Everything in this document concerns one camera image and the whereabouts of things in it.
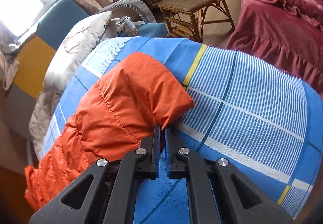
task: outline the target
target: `jar lid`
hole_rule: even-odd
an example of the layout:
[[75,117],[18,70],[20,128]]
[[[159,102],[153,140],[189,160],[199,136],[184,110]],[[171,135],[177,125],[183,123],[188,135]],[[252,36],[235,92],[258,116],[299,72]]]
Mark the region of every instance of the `jar lid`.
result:
[[126,21],[128,17],[127,16],[122,16],[117,22],[117,25],[121,25],[122,23],[124,23]]

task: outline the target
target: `orange puffer jacket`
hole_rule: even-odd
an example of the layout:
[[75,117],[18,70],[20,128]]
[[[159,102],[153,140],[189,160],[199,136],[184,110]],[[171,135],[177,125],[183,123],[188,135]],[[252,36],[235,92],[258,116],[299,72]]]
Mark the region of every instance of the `orange puffer jacket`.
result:
[[25,197],[38,210],[99,158],[121,159],[194,106],[167,68],[135,52],[83,96],[38,168],[25,168]]

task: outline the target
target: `wicker chair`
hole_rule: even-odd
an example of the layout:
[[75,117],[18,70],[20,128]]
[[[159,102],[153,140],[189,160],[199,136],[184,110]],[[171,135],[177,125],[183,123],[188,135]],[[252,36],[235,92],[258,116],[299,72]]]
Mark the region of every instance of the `wicker chair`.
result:
[[[168,27],[168,35],[171,37],[182,36],[191,37],[197,42],[203,42],[204,24],[230,22],[233,29],[235,25],[232,21],[228,6],[225,0],[163,0],[157,4],[161,9]],[[205,21],[207,9],[212,6],[224,13],[228,18],[224,20]],[[198,11],[198,19],[196,20],[194,13]],[[174,15],[184,13],[190,16],[191,22],[176,19]],[[172,27],[172,23],[184,26]]]

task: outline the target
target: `metal pin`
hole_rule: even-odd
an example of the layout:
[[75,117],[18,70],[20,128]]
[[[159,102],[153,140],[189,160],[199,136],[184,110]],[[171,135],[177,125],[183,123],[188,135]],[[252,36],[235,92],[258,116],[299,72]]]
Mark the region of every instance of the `metal pin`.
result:
[[106,159],[104,159],[104,158],[101,158],[96,162],[96,164],[98,166],[105,166],[107,163],[108,163],[108,161]]
[[220,158],[218,160],[219,165],[226,166],[229,162],[225,158]]
[[136,150],[137,155],[144,155],[145,153],[146,153],[146,149],[144,149],[144,148],[138,148]]
[[190,150],[186,147],[182,147],[180,149],[180,153],[183,154],[183,155],[187,155],[188,153],[190,152]]

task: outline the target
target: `triangular cutout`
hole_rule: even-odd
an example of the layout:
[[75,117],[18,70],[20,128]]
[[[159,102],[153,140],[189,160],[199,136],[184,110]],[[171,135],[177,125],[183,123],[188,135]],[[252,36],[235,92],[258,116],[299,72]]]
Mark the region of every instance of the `triangular cutout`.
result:
[[70,190],[63,198],[62,203],[73,209],[80,209],[91,183],[94,179],[92,174],[87,175],[80,183]]
[[257,196],[236,174],[231,174],[231,180],[235,185],[240,202],[244,209],[249,209],[253,206],[262,203],[261,198]]

